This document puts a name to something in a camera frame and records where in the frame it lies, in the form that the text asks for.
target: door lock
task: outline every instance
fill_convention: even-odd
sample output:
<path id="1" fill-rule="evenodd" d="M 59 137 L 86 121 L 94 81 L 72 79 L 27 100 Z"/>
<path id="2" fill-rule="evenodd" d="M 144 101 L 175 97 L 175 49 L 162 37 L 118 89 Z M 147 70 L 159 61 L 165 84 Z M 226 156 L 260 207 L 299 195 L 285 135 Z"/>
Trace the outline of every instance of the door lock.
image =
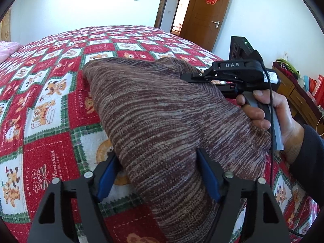
<path id="1" fill-rule="evenodd" d="M 216 24 L 215 28 L 218 28 L 218 26 L 219 26 L 219 21 L 217 21 L 217 22 L 212 21 L 212 23 L 215 23 L 215 24 Z"/>

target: dark blue sleeve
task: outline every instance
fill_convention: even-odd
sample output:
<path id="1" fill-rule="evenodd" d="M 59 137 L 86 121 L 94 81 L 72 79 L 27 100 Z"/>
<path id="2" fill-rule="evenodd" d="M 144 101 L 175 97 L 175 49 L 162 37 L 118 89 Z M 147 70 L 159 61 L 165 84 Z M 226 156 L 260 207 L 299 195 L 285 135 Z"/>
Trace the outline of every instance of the dark blue sleeve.
<path id="1" fill-rule="evenodd" d="M 299 155 L 290 167 L 291 174 L 319 204 L 324 205 L 324 140 L 308 125 Z"/>

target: folded garment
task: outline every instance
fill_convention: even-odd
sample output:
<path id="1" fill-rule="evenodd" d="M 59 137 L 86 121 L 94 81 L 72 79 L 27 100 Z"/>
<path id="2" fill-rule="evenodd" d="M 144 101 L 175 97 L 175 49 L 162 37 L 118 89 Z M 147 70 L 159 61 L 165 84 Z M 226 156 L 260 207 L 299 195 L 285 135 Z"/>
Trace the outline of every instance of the folded garment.
<path id="1" fill-rule="evenodd" d="M 0 41 L 0 64 L 15 53 L 20 47 L 19 43 Z"/>
<path id="2" fill-rule="evenodd" d="M 201 242 L 216 215 L 197 170 L 197 147 L 225 170 L 256 179 L 270 146 L 269 133 L 214 84 L 180 79 L 194 71 L 175 58 L 106 58 L 83 71 L 120 163 L 169 242 Z"/>

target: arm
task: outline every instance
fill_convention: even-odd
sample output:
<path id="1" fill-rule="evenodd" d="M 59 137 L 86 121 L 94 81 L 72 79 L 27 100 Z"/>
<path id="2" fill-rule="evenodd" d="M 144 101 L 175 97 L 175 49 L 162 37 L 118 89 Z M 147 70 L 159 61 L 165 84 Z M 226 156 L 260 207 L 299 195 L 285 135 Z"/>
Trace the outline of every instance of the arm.
<path id="1" fill-rule="evenodd" d="M 255 91 L 254 97 L 264 103 L 270 103 L 269 90 Z M 264 119 L 261 109 L 245 105 L 242 95 L 237 103 L 260 129 L 269 129 L 270 122 Z M 324 205 L 324 141 L 309 126 L 302 127 L 291 116 L 287 99 L 273 92 L 273 106 L 280 124 L 282 141 L 285 147 L 290 172 L 304 186 L 306 192 L 322 207 Z"/>

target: hand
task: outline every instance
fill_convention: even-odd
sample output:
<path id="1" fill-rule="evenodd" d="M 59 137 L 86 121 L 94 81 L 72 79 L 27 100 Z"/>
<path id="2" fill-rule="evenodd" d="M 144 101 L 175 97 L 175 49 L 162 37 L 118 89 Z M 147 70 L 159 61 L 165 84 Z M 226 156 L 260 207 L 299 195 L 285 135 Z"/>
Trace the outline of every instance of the hand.
<path id="1" fill-rule="evenodd" d="M 270 104 L 269 90 L 255 90 L 253 92 L 255 99 L 264 104 Z M 265 120 L 265 113 L 260 108 L 254 108 L 245 104 L 243 95 L 238 95 L 237 103 L 242 106 L 242 110 L 252 120 L 252 123 L 263 130 L 268 130 L 271 127 L 269 121 Z M 278 121 L 280 124 L 282 142 L 284 143 L 285 153 L 288 163 L 292 164 L 297 155 L 289 156 L 289 151 L 293 146 L 299 145 L 304 139 L 304 128 L 296 122 L 291 116 L 288 101 L 285 96 L 273 91 L 273 107 L 276 110 Z"/>

